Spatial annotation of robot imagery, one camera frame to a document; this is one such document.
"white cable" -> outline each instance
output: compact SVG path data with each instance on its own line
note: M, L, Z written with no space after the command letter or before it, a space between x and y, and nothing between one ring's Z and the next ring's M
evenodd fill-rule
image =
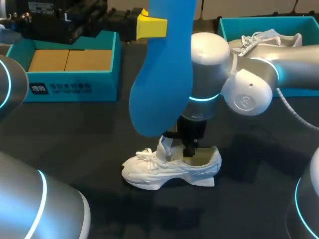
M306 120L304 120L299 114L297 114L297 112L289 105L289 103L287 102L286 98L284 97L283 93L281 92L281 90L279 88L276 89L278 92L278 95L280 97L280 99L283 101L283 103L285 104L285 106L288 108L288 110L293 114L293 116L302 124L304 124L305 126L307 126L308 128L311 128L313 130L319 131L319 127L314 126L313 124L307 122Z
M258 45L259 43L262 42L262 40L260 40L258 37L255 36L256 32L253 34L252 37L245 37L242 36L242 41L243 42L249 42L250 44L247 46L246 44L243 44L243 46L245 46L245 50L243 50L238 56L244 56L246 55L246 53L248 51L250 51L253 47L255 47L256 45ZM286 98L284 97L283 93L281 92L281 90L279 88L276 88L278 95L280 97L280 99L283 101L283 103L285 104L285 106L288 108L288 110L293 114L293 116L299 121L301 122L303 125L307 126L310 129L319 131L319 127L314 126L313 124L307 122L306 120L304 120L299 114L297 114L297 112L290 106L290 104L287 102Z

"white sneaker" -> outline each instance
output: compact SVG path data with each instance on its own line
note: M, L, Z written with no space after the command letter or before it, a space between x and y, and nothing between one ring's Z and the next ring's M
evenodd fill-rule
M135 187L158 190L168 180L180 178L202 187L213 187L214 176L221 167L221 156L216 147L198 149L193 158L183 157L183 147L171 147L172 139L161 137L158 149L137 152L123 166L123 178Z
M257 46L296 47L303 45L300 33L295 36L284 36L271 29L264 32L255 32L252 36L242 36L241 39L229 42L232 52L244 56L248 51Z

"shoe lace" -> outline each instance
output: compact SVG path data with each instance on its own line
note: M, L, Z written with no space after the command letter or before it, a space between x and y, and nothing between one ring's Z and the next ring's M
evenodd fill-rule
M247 52L249 52L253 47L259 44L262 39L260 39L257 35L260 34L260 31L255 32L252 36L242 36L242 47L245 48L238 56L244 56Z
M142 152L136 152L138 159L148 163L148 170L154 171L159 169L159 163L156 161L156 157L150 148L146 148Z
M254 41L260 40L260 38L257 36L260 33L261 33L260 31L257 31L252 36L241 36L241 41L243 43L243 46L247 47Z

